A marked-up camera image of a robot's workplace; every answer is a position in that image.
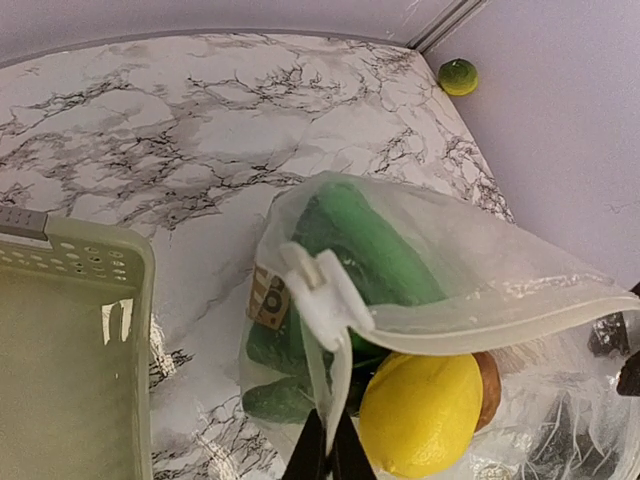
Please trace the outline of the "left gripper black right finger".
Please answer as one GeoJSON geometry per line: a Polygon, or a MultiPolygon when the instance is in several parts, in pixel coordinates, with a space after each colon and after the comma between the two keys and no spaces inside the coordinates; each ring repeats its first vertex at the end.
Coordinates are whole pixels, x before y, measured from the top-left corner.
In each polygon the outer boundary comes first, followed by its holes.
{"type": "Polygon", "coordinates": [[[354,424],[344,411],[332,445],[332,478],[335,480],[376,480],[354,424]]]}

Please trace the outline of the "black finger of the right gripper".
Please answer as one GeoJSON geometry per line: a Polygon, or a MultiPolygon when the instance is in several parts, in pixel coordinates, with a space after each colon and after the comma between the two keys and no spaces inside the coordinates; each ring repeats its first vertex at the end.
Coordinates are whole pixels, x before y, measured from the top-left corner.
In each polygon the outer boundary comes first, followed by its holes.
{"type": "Polygon", "coordinates": [[[620,396],[639,397],[639,352],[631,353],[622,312],[602,317],[593,324],[588,349],[596,358],[621,356],[625,362],[618,375],[616,391],[620,396]]]}

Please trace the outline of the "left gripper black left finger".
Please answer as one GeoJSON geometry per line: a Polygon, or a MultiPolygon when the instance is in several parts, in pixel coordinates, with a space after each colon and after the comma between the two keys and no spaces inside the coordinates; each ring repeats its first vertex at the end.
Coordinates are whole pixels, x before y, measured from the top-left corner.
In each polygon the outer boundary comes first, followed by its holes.
{"type": "Polygon", "coordinates": [[[282,480],[327,478],[326,430],[316,409],[310,411],[282,480]]]}

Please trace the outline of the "yellow lemon toy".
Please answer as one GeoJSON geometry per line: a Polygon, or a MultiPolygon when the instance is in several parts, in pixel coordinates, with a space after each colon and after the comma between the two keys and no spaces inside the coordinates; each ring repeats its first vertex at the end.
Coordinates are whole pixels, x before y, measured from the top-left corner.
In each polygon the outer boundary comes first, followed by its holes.
{"type": "Polygon", "coordinates": [[[378,368],[359,410],[374,467],[418,479],[453,466],[469,447],[483,405],[475,358],[394,353],[378,368]]]}

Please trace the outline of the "brown red potato toy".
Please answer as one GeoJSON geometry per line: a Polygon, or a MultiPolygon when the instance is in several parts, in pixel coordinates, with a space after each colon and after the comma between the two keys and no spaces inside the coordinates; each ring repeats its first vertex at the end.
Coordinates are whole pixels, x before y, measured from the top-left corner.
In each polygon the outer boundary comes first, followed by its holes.
{"type": "Polygon", "coordinates": [[[496,415],[501,402],[502,385],[497,363],[489,352],[473,354],[483,381],[483,403],[475,431],[486,427],[496,415]]]}

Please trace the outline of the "clear zip top bag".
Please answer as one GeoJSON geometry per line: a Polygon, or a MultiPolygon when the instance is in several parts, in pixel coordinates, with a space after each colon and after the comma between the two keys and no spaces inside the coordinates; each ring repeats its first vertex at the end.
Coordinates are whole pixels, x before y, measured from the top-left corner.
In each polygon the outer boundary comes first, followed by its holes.
{"type": "MultiPolygon", "coordinates": [[[[342,413],[360,440],[364,393],[390,355],[476,352],[489,352],[498,366],[496,415],[474,432],[453,466],[418,479],[638,477],[639,397],[616,391],[625,360],[596,358],[588,340],[598,319],[622,312],[631,353],[639,352],[639,298],[567,252],[433,190],[324,172],[274,198],[255,267],[284,282],[299,313],[311,410],[326,430],[326,479],[333,479],[332,445],[342,413]],[[418,253],[443,300],[368,306],[332,250],[312,255],[290,240],[310,197],[330,181],[356,186],[418,253]]],[[[282,377],[247,357],[248,306],[242,396],[282,377]]],[[[276,424],[249,416],[287,465],[306,420],[276,424]]]]}

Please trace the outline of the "green white bok choy toy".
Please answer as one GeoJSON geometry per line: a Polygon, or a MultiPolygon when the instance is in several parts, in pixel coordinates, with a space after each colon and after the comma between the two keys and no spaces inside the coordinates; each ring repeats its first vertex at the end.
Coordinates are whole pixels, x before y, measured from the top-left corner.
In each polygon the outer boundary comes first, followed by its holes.
{"type": "MultiPolygon", "coordinates": [[[[368,306],[414,307],[445,293],[418,253],[347,181],[323,184],[305,205],[290,240],[317,255],[332,250],[368,306]]],[[[255,267],[248,306],[249,360],[281,373],[243,393],[245,412],[276,424],[301,424],[313,406],[300,316],[284,282],[255,267]]]]}

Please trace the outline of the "green bell pepper toy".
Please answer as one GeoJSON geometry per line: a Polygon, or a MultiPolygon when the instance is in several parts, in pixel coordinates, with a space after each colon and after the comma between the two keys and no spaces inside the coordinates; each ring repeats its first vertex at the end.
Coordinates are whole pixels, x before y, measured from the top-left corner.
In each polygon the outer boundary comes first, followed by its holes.
{"type": "Polygon", "coordinates": [[[476,67],[465,59],[454,59],[442,64],[438,70],[440,87],[450,96],[466,96],[479,85],[476,67]]]}

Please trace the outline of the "pale green perforated basket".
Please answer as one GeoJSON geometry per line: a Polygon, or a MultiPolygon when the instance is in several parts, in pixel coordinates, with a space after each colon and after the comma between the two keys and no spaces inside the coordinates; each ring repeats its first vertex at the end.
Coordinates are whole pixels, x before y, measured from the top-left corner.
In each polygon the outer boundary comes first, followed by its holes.
{"type": "Polygon", "coordinates": [[[138,233],[1,211],[1,475],[148,479],[155,259],[138,233]]]}

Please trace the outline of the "right aluminium frame post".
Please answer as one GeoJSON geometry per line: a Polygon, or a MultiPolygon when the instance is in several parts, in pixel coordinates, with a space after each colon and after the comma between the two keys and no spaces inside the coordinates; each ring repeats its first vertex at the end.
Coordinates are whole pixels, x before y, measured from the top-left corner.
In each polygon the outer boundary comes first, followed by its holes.
{"type": "Polygon", "coordinates": [[[421,54],[432,51],[449,35],[481,11],[488,3],[488,0],[452,1],[431,23],[412,38],[405,47],[418,51],[421,54]]]}

